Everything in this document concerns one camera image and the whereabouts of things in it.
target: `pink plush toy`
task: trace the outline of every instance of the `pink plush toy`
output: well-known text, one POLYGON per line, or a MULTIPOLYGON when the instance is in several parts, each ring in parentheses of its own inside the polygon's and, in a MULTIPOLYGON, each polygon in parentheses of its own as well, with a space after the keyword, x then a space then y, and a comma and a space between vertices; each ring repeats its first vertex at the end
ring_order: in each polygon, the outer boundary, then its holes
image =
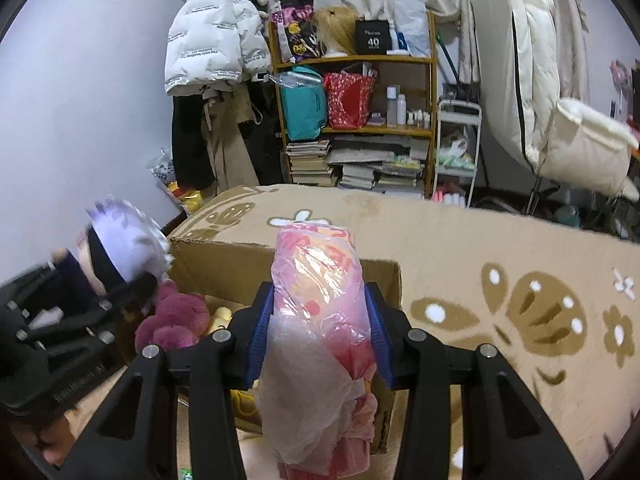
POLYGON ((172 280, 156 292, 156 314, 136 330, 136 352, 148 344, 165 350, 195 345, 209 327, 210 315, 201 294, 181 294, 172 280))

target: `white rolling cart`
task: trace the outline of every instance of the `white rolling cart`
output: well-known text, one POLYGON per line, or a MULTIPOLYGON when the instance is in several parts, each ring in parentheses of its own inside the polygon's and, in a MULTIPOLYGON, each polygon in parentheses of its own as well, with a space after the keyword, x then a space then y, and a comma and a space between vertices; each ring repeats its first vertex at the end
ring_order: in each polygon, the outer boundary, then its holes
POLYGON ((433 178, 433 193, 435 194, 438 187, 438 177, 440 175, 445 176, 457 176, 471 179, 471 187, 469 188, 469 194, 466 197, 466 206, 469 207, 471 203, 471 195, 474 192, 474 186, 476 184, 476 176, 478 175, 478 153, 480 152, 480 126, 482 124, 482 108, 475 103, 468 103, 466 101, 453 101, 443 100, 438 104, 438 127, 436 130, 436 152, 435 152, 435 170, 433 178), (442 135, 442 124, 462 124, 464 126, 471 126, 475 129, 476 134, 476 150, 474 156, 474 168, 472 170, 465 170, 463 168, 450 168, 447 166, 441 166, 438 163, 438 152, 440 151, 440 139, 442 135))

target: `metal screw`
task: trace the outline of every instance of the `metal screw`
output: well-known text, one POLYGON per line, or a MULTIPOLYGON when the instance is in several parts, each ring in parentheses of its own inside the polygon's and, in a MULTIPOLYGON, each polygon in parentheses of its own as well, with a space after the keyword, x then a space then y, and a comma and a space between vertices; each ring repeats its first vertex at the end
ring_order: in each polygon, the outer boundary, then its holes
POLYGON ((114 336, 111 332, 105 330, 104 332, 100 332, 98 339, 102 341, 105 345, 110 345, 114 341, 116 341, 116 336, 114 336))
POLYGON ((480 346, 480 353, 484 357, 491 359, 492 357, 496 357, 498 355, 498 349, 493 345, 489 345, 489 343, 485 343, 480 346))
POLYGON ((220 330, 216 330, 213 333, 213 341, 217 341, 219 343, 223 343, 225 341, 229 341, 231 339, 231 332, 226 328, 221 328, 220 330))
POLYGON ((147 359, 152 359, 160 353, 158 345, 147 345, 142 349, 142 355, 147 359))
POLYGON ((424 341, 425 339, 427 339, 427 333, 424 330, 421 330, 420 328, 412 328, 407 333, 407 336, 411 341, 417 341, 417 342, 424 341))

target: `red gift bag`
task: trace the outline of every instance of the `red gift bag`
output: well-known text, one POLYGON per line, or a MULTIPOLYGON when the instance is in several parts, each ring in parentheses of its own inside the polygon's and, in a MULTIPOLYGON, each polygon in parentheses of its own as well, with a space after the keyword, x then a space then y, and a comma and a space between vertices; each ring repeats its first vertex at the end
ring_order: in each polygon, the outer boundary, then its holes
POLYGON ((367 124, 374 83, 375 78, 361 74, 325 74, 324 89, 329 108, 329 126, 350 130, 367 124))

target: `padded recliner chair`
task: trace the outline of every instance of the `padded recliner chair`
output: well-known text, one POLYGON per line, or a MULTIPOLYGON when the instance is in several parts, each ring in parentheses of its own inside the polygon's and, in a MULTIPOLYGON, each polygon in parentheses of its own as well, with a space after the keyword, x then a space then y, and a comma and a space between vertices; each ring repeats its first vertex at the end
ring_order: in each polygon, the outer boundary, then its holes
POLYGON ((611 198, 639 198, 626 176, 638 141, 626 124, 560 98, 554 0, 472 0, 482 111, 504 149, 536 175, 611 198))

